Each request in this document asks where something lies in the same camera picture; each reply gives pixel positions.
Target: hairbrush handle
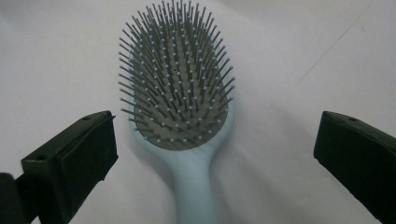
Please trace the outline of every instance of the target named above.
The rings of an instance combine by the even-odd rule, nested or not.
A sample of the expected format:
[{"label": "hairbrush handle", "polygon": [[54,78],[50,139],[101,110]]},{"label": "hairbrush handle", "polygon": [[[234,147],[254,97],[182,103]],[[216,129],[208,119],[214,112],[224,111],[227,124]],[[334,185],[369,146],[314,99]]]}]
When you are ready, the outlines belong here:
[{"label": "hairbrush handle", "polygon": [[177,197],[177,223],[218,224],[209,180],[211,156],[190,155],[185,154],[182,160],[170,163]]}]

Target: hairbrush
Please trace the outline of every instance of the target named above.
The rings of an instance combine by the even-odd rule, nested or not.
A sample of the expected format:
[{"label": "hairbrush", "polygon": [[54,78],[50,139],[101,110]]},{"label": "hairbrush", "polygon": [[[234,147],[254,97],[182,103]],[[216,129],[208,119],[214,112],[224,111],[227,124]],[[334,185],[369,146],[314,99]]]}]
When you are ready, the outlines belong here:
[{"label": "hairbrush", "polygon": [[177,223],[219,223],[212,158],[233,126],[233,67],[206,7],[152,4],[120,38],[120,98],[134,137],[170,168]]}]

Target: hairbrush bristle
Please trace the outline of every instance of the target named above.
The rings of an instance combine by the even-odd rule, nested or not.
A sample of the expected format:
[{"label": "hairbrush bristle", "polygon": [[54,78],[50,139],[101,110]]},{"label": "hairbrush bristle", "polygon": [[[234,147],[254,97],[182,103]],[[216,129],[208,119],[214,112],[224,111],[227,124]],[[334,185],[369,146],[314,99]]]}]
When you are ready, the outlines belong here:
[{"label": "hairbrush bristle", "polygon": [[135,131],[153,145],[170,150],[198,147],[211,139],[227,118],[234,77],[225,58],[212,13],[191,1],[137,11],[120,38],[121,100],[133,109]]}]

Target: white background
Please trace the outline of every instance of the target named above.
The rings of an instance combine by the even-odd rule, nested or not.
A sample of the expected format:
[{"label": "white background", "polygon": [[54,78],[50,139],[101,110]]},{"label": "white background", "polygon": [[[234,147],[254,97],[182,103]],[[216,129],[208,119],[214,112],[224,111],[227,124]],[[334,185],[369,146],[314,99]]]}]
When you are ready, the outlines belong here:
[{"label": "white background", "polygon": [[[117,116],[120,158],[71,223],[176,223],[169,172],[136,143],[120,112],[118,38],[150,4],[0,2],[1,172],[21,175],[23,157],[85,115]],[[202,6],[213,12],[236,77],[235,125],[211,169],[223,223],[379,223],[313,148],[323,110],[396,135],[396,3]]]}]

